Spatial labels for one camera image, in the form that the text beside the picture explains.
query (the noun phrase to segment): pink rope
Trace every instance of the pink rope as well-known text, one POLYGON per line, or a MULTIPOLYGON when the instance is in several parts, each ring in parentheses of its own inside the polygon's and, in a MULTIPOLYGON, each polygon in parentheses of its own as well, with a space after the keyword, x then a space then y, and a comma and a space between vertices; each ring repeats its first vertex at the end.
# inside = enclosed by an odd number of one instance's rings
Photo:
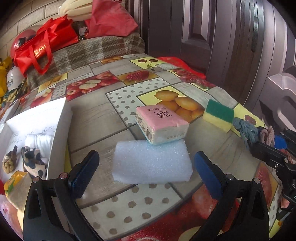
POLYGON ((266 145, 274 147, 274 129, 272 126, 269 126, 267 130, 263 129, 260 132, 260 141, 266 145))

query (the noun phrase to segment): red helmet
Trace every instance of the red helmet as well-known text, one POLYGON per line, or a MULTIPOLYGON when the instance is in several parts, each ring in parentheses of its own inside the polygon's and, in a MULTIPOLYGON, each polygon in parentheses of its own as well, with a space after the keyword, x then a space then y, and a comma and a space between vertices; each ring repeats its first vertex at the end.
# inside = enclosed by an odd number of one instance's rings
POLYGON ((23 32, 21 32, 13 41, 12 45, 11 45, 11 49, 10 49, 10 57, 14 58, 15 56, 15 51, 19 48, 19 39, 20 38, 26 38, 26 40, 28 40, 29 37, 31 37, 32 35, 36 35, 36 31, 32 30, 32 29, 27 29, 23 32))

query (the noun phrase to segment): gold lettering on bag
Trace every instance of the gold lettering on bag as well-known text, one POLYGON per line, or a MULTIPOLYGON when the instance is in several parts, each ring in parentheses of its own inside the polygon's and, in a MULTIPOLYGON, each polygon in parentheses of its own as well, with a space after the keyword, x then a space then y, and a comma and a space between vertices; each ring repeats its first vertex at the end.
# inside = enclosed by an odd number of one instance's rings
POLYGON ((43 45, 43 46, 40 46, 38 50, 34 50, 35 57, 38 58, 40 55, 40 52, 45 48, 46 48, 46 45, 43 45))

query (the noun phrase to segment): bag handle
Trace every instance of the bag handle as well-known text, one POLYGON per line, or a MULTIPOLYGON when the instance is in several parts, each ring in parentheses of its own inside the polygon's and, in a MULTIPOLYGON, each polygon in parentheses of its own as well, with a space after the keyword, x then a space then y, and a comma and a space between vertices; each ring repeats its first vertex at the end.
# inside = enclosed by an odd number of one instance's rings
POLYGON ((48 63, 44 66, 43 69, 40 67, 40 65, 38 64, 38 62, 36 60, 36 57, 35 57, 34 51, 33 51, 33 45, 29 46, 29 52, 30 52, 30 58, 32 60, 32 64, 35 67, 35 69, 37 70, 37 72, 40 74, 45 74, 48 71, 49 66, 52 62, 52 50, 49 45, 48 30, 45 30, 45 32, 44 32, 44 43, 46 46, 45 50, 46 50, 47 57, 48 57, 48 63))

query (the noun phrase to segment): yellow bag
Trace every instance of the yellow bag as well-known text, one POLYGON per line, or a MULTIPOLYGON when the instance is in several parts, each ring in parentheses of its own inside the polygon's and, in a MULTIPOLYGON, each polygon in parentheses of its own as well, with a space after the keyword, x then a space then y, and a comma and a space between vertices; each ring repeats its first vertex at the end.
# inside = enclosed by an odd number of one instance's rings
POLYGON ((8 56, 3 62, 0 62, 0 98, 3 97, 7 89, 7 73, 12 67, 11 58, 8 56))

